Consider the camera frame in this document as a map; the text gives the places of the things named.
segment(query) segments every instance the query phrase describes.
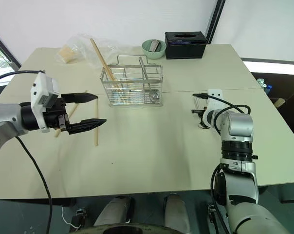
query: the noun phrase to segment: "gray floor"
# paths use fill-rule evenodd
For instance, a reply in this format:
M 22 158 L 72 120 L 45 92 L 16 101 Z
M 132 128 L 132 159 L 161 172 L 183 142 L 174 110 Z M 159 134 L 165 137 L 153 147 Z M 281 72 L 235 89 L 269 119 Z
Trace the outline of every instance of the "gray floor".
M 271 186 L 260 196 L 260 205 L 265 206 L 274 216 L 294 234 L 294 204 L 281 204 L 278 197 L 287 195 L 294 199 L 294 185 Z M 133 222 L 163 225 L 163 200 L 169 193 L 133 195 L 136 206 Z M 189 191 L 178 193 L 186 203 L 193 234 L 213 234 L 213 226 L 208 224 L 206 206 L 211 202 L 208 191 Z M 75 210 L 86 207 L 89 222 L 94 222 L 113 196 L 78 198 L 76 205 L 64 209 L 65 218 L 70 221 Z M 69 226 L 62 221 L 61 207 L 53 207 L 51 234 L 65 234 Z M 48 217 L 48 206 L 0 200 L 0 234 L 43 234 Z

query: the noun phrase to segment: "white table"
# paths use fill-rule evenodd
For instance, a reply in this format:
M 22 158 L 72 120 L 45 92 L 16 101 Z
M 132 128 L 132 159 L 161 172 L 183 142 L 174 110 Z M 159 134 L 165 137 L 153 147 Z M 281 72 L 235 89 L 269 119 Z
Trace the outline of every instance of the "white table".
M 191 74 L 186 62 L 206 63 L 207 57 L 213 63 L 209 53 L 217 56 L 216 48 L 232 51 L 228 45 L 210 45 L 202 60 L 180 60 L 180 63 L 187 66 Z M 22 69 L 46 69 L 48 75 L 58 79 L 62 93 L 89 89 L 99 94 L 99 117 L 107 118 L 107 122 L 99 129 L 97 147 L 93 144 L 93 131 L 76 135 L 61 133 L 58 138 L 54 138 L 54 130 L 47 134 L 32 131 L 21 137 L 45 175 L 52 197 L 209 189 L 212 171 L 221 157 L 221 140 L 215 130 L 198 128 L 198 116 L 190 110 L 195 108 L 192 94 L 215 88 L 216 84 L 223 89 L 227 101 L 248 104 L 252 108 L 253 150 L 259 156 L 256 161 L 258 184 L 294 182 L 294 135 L 263 90 L 254 85 L 254 78 L 242 62 L 232 60 L 230 66 L 233 70 L 237 67 L 240 72 L 231 71 L 235 75 L 227 74 L 226 82 L 213 76 L 198 80 L 188 78 L 193 85 L 182 87 L 178 86 L 181 79 L 173 73 L 167 77 L 170 60 L 162 59 L 159 63 L 163 65 L 167 86 L 163 107 L 111 108 L 96 79 L 99 74 L 85 63 L 59 65 L 51 62 L 55 51 L 37 49 Z M 45 61 L 44 67 L 39 65 L 41 60 Z M 178 66 L 178 60 L 172 63 L 172 67 Z M 226 74 L 222 70 L 227 68 L 221 64 L 214 70 Z M 195 65 L 193 70 L 199 72 Z M 75 79 L 78 75 L 84 78 Z M 0 102 L 28 101 L 34 78 L 35 75 L 16 76 L 1 94 Z M 204 89 L 196 91 L 199 84 Z M 92 117 L 94 103 L 80 104 L 71 122 Z M 0 198 L 43 197 L 46 193 L 32 162 L 18 142 L 10 140 L 0 151 Z

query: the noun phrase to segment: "white wall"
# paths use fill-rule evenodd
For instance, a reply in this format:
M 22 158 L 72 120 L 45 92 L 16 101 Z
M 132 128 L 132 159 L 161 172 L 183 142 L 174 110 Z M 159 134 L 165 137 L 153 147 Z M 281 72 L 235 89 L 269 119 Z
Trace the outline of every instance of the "white wall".
M 216 0 L 0 0 L 0 39 L 23 63 L 37 47 L 87 33 L 127 44 L 164 32 L 205 34 Z
M 226 0 L 212 42 L 240 57 L 294 61 L 294 0 Z

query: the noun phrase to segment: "metal utensil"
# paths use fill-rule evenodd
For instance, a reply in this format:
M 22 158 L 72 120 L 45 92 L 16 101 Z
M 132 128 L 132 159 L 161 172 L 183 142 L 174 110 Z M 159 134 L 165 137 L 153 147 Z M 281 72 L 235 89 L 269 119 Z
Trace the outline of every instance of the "metal utensil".
M 146 71 L 146 68 L 145 68 L 142 57 L 139 57 L 138 60 L 139 60 L 139 63 L 141 64 L 141 67 L 143 69 L 143 73 L 144 73 L 144 75 L 146 77 L 146 80 L 149 81 L 147 71 Z M 149 87 L 149 98 L 150 98 L 150 100 L 152 102 L 159 102 L 159 100 L 160 100 L 159 91 L 156 90 L 156 89 L 152 90 L 151 86 L 150 86 L 150 83 L 148 83 L 148 87 Z
M 142 66 L 138 63 L 139 57 L 142 57 L 144 61 L 148 80 L 145 79 Z M 124 59 L 123 64 L 120 64 L 120 58 Z M 115 64 L 108 65 L 115 80 L 107 76 L 105 68 L 102 69 L 100 76 L 111 106 L 162 106 L 163 71 L 161 65 L 149 63 L 145 55 L 118 55 L 116 61 Z M 148 83 L 150 83 L 152 92 L 158 92 L 159 101 L 150 99 Z
M 153 40 L 150 44 L 149 51 L 150 52 L 157 52 L 158 48 L 161 47 L 161 43 L 159 40 Z

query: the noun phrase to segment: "plastic bag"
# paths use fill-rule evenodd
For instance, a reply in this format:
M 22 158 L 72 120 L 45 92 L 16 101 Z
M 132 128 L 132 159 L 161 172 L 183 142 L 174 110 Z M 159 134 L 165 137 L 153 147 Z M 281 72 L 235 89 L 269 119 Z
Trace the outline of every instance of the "plastic bag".
M 59 50 L 56 55 L 57 60 L 68 63 L 73 60 L 80 61 L 82 58 L 85 59 L 92 68 L 102 68 L 103 65 L 90 42 L 90 38 L 93 38 L 96 42 L 107 64 L 115 63 L 117 55 L 132 54 L 133 48 L 131 46 L 120 44 L 109 39 L 100 39 L 86 34 L 78 34 L 71 37 Z

